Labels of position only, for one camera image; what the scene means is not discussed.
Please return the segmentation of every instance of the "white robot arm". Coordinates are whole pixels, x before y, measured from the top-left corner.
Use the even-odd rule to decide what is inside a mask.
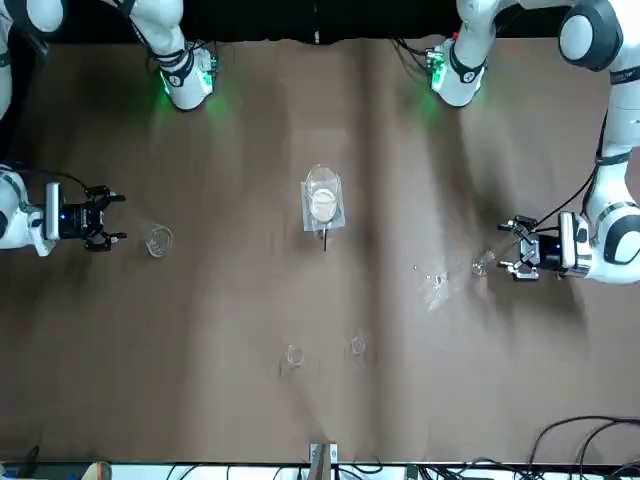
[[[69,177],[58,172],[42,173]],[[84,193],[85,202],[66,204],[60,184],[51,182],[46,186],[44,204],[33,205],[18,172],[0,165],[0,249],[33,245],[38,255],[44,257],[58,241],[78,239],[84,241],[87,251],[110,251],[127,234],[105,232],[104,211],[112,202],[124,202],[125,197],[104,185],[85,187]]]
[[[444,69],[432,82],[445,102],[463,106],[471,101],[495,37],[493,19],[512,3],[458,0],[464,25],[456,42],[440,47]],[[640,144],[640,2],[520,3],[525,8],[572,5],[561,27],[560,52],[573,65],[608,69],[611,94],[581,214],[560,212],[557,237],[536,233],[541,222],[516,216],[499,228],[520,239],[520,261],[500,265],[517,280],[537,280],[542,269],[606,283],[640,281],[640,208],[625,182],[632,150]]]
[[[0,118],[4,116],[12,95],[9,31],[15,24],[34,38],[55,32],[64,18],[61,0],[0,1]]]
[[[160,64],[174,105],[192,110],[213,91],[216,57],[180,29],[182,0],[102,0],[131,20],[134,31]]]
[[[524,9],[573,5],[576,0],[456,0],[462,26],[458,37],[436,47],[443,56],[442,71],[431,88],[454,107],[467,105],[480,88],[487,55],[496,38],[494,20],[505,8]]]

